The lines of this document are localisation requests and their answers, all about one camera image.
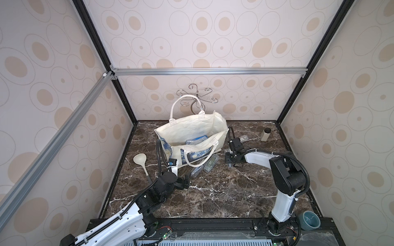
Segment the clear compass case back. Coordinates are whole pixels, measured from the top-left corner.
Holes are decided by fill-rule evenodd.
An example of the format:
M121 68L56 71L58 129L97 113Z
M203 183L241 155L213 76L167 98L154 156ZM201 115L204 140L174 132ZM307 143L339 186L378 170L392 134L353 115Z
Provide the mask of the clear compass case back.
M242 135L239 137L239 139L241 143L244 143L249 140L249 137L247 135Z

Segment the clear case silver compass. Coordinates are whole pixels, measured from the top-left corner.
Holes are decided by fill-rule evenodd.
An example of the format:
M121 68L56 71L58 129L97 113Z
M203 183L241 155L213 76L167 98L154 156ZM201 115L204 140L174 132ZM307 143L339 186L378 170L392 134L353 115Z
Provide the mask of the clear case silver compass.
M190 174L190 178L191 179L197 178L203 169L204 169L203 166L193 168L193 170L191 171L191 174Z

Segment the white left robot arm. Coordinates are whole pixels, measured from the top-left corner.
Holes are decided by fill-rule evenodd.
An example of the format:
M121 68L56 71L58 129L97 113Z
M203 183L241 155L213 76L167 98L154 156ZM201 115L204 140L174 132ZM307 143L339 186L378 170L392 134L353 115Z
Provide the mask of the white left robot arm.
M153 213L175 189L183 190L189 186L189 175L179 178L173 172L164 172L114 216L79 236L65 236L60 245L123 246L143 236L150 237L156 233L159 224Z

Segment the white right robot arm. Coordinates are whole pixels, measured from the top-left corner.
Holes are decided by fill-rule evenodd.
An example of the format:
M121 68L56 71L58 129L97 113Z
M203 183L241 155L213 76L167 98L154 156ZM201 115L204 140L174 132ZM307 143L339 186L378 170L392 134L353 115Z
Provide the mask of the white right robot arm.
M271 169L278 189L271 216L276 222L289 220L298 197L310 188L310 177L306 168L292 152L279 153L261 149L245 149L239 138L228 141L230 152L226 158L232 164L245 161L249 164Z

